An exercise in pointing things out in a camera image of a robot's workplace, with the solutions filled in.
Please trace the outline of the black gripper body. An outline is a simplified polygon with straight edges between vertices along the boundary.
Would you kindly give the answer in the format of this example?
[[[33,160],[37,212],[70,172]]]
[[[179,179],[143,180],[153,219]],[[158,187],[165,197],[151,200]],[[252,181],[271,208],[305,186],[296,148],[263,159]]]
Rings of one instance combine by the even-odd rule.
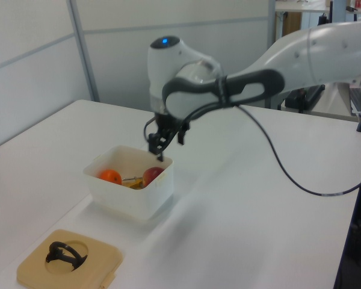
[[[155,113],[155,122],[160,134],[176,133],[181,120],[169,115]]]

